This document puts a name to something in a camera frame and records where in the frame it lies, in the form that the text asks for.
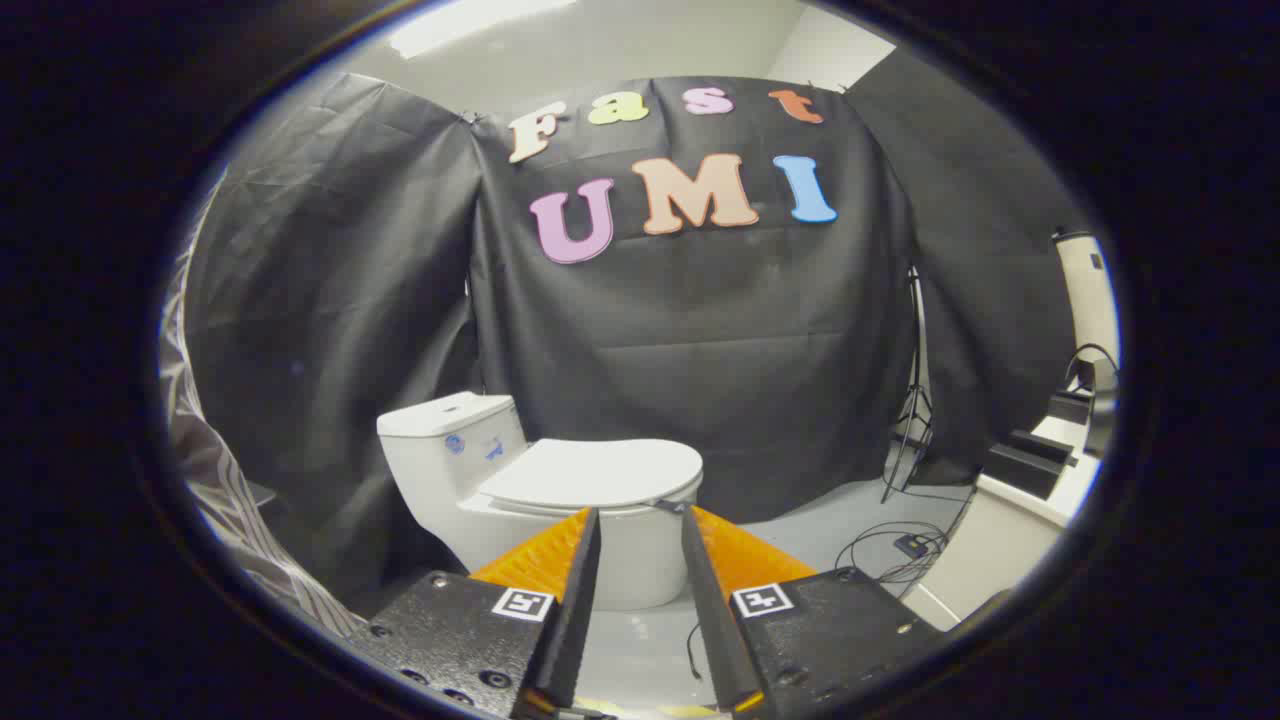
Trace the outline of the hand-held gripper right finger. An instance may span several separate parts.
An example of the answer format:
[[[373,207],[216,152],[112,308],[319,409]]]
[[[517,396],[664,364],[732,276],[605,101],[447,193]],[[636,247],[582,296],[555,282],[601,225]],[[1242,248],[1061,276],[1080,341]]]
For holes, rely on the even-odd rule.
[[[855,566],[818,571],[698,506],[681,544],[719,710],[850,719],[945,642]]]

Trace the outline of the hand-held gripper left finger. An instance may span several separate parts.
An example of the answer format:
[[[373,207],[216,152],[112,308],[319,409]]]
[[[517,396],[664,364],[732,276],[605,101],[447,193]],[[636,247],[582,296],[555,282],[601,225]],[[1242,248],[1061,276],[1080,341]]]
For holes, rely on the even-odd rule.
[[[448,719],[582,719],[573,702],[600,556],[600,514],[582,509],[481,571],[429,573],[349,643]]]

